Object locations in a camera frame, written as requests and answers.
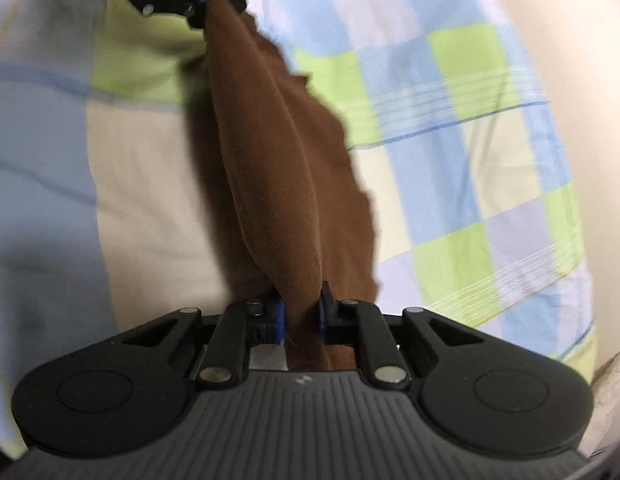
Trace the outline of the brown cloth garment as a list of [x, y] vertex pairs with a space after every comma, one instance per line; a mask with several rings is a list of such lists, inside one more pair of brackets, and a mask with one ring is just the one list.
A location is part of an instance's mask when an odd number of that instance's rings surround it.
[[350, 348], [319, 341], [315, 308], [323, 283], [338, 299], [377, 295], [373, 215], [345, 130], [229, 0], [208, 0], [205, 39], [184, 72], [187, 128], [231, 296], [281, 294], [292, 370], [351, 370]]

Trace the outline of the plaid bed sheet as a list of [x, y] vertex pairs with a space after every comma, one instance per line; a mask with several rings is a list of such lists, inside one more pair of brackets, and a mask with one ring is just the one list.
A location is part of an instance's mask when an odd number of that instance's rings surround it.
[[249, 0], [267, 61], [231, 91], [259, 132], [215, 121], [206, 41], [127, 0], [0, 0], [0, 449], [22, 376], [184, 307], [267, 288], [282, 226], [245, 236], [227, 180], [264, 154], [313, 190], [357, 181], [335, 222], [357, 249], [327, 281], [424, 306], [591, 378], [596, 336], [564, 145], [498, 0]]

